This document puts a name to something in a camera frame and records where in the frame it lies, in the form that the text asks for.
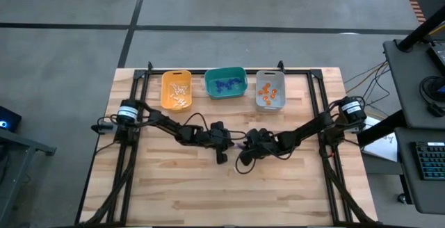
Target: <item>desk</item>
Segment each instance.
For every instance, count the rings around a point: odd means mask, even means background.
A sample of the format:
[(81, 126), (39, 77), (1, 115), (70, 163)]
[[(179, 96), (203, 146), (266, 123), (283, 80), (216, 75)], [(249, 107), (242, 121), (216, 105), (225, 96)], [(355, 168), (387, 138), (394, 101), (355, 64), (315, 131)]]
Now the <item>desk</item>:
[(445, 129), (445, 117), (434, 117), (426, 110), (419, 84), (427, 76), (441, 76), (426, 51), (429, 44), (417, 43), (411, 52), (397, 49), (394, 41), (383, 43), (402, 109), (358, 135), (361, 145), (372, 143), (396, 127)]
[[(106, 115), (116, 113), (121, 100), (129, 96), (133, 74), (133, 69), (116, 71)], [(328, 100), (341, 99), (345, 90), (339, 68), (323, 68), (323, 76)], [(160, 107), (161, 76), (151, 75), (147, 103), (177, 122), (201, 112), (208, 123), (221, 120), (228, 129), (242, 131), (261, 127), (274, 132), (295, 129), (314, 117), (306, 76), (286, 75), (286, 106), (279, 113), (256, 112), (254, 75), (248, 76), (245, 95), (235, 99), (210, 99), (203, 75), (193, 75), (192, 86), (192, 109), (171, 114)], [(202, 125), (202, 121), (195, 118), (191, 124)], [(101, 136), (97, 148), (112, 139), (111, 134)], [(119, 145), (115, 145), (96, 155), (80, 221), (89, 219), (110, 192), (118, 150)], [(127, 225), (332, 224), (316, 136), (302, 142), (291, 159), (280, 161), (269, 156), (257, 161), (247, 175), (233, 169), (239, 152), (237, 148), (227, 150), (228, 162), (217, 165), (212, 149), (183, 147), (157, 128), (142, 129)], [(359, 147), (344, 143), (339, 153), (348, 190), (376, 220)], [(341, 206), (339, 194), (336, 198)]]
[(418, 212), (445, 214), (445, 194), (443, 181), (424, 181), (419, 176), (416, 161), (412, 155), (412, 142), (443, 142), (445, 131), (396, 128), (398, 150), (402, 162), (408, 193)]
[(413, 197), (419, 212), (438, 213), (441, 211), (441, 214), (445, 214), (444, 206), (438, 206), (440, 201), (437, 201), (437, 194), (442, 195), (442, 193), (434, 193), (434, 189), (443, 188), (445, 182), (431, 183), (421, 181), (419, 176), (416, 178), (418, 171), (412, 162), (414, 158), (408, 145), (412, 141), (439, 138), (443, 136), (442, 132), (445, 133), (445, 117), (432, 116), (426, 110), (426, 103), (419, 94), (419, 84), (425, 77), (440, 76), (439, 70), (426, 53), (429, 47), (429, 44), (416, 43), (410, 52), (405, 53), (397, 49), (394, 41), (386, 41), (383, 44), (402, 109), (374, 127), (361, 132), (357, 137), (360, 145), (367, 145), (398, 130), (396, 131), (398, 150), (403, 159), (401, 163), (403, 175), (400, 179), (405, 193)]
[(0, 145), (7, 147), (10, 157), (5, 178), (0, 184), (0, 227), (5, 227), (34, 154), (41, 151), (47, 156), (53, 156), (56, 148), (23, 138), (4, 129), (0, 129)]

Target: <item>orange basket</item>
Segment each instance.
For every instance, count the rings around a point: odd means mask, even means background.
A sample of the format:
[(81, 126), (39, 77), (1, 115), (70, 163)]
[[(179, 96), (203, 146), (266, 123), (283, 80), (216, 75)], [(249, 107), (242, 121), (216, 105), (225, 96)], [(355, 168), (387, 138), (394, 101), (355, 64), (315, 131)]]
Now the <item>orange basket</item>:
[(192, 106), (192, 74), (170, 71), (162, 75), (161, 106), (171, 111), (188, 111)]

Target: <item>gray carpet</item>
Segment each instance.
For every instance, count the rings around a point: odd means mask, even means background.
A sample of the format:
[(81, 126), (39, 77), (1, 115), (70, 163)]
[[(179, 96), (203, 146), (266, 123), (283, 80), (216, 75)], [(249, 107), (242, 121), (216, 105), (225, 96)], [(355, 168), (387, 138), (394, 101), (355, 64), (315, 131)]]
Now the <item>gray carpet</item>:
[[(0, 0), (0, 22), (129, 24), (136, 0)], [(408, 0), (145, 0), (139, 24), (414, 29)], [(38, 154), (31, 180), (10, 219), (16, 227), (70, 225), (79, 207), (97, 136), (90, 125), (104, 113), (126, 31), (0, 28), (0, 105), (23, 116), (19, 132), (58, 148)], [(346, 80), (384, 60), (382, 43), (403, 35), (136, 31), (126, 67), (332, 67)], [(354, 86), (353, 81), (346, 85)], [(398, 104), (391, 74), (381, 79)], [(366, 84), (351, 94), (362, 94)], [(370, 101), (383, 92), (375, 89)], [(445, 218), (417, 213), (393, 198), (398, 177), (370, 176), (380, 221), (443, 227)]]

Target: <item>wooden tabletop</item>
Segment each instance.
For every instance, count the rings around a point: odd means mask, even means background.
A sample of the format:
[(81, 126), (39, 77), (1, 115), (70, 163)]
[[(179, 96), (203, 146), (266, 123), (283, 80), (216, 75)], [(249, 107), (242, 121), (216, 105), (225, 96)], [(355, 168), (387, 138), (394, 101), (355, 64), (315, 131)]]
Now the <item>wooden tabletop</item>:
[[(328, 101), (344, 97), (340, 69), (321, 69)], [(129, 96), (133, 72), (134, 69), (116, 70), (106, 115), (116, 114), (120, 102)], [(286, 106), (279, 113), (255, 110), (255, 76), (248, 76), (245, 95), (235, 99), (210, 99), (203, 75), (193, 75), (192, 86), (192, 109), (169, 113), (161, 108), (161, 76), (151, 75), (147, 103), (177, 122), (184, 123), (192, 113), (201, 112), (209, 124), (220, 120), (228, 129), (244, 132), (262, 127), (273, 132), (294, 130), (314, 118), (307, 77), (303, 75), (286, 75)], [(203, 125), (199, 117), (191, 124)], [(97, 148), (111, 143), (113, 136), (101, 136)], [(356, 140), (350, 134), (347, 138)], [(119, 145), (114, 145), (96, 155), (81, 221), (90, 218), (110, 193), (118, 151)], [(184, 147), (155, 127), (143, 128), (127, 225), (332, 224), (316, 136), (303, 141), (287, 161), (272, 156), (258, 160), (247, 175), (234, 171), (239, 152), (238, 148), (230, 148), (226, 151), (228, 162), (217, 165), (214, 150)], [(347, 189), (376, 220), (359, 147), (345, 142), (339, 146), (339, 153)], [(240, 165), (240, 170), (247, 169)], [(343, 217), (338, 192), (336, 199)]]

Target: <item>black keyboard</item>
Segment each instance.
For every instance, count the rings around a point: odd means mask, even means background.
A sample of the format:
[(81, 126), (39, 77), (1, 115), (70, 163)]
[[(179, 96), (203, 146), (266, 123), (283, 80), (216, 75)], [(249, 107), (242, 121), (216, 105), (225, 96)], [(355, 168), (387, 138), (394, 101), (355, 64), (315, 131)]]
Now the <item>black keyboard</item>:
[(423, 180), (445, 180), (445, 143), (415, 142), (414, 157)]

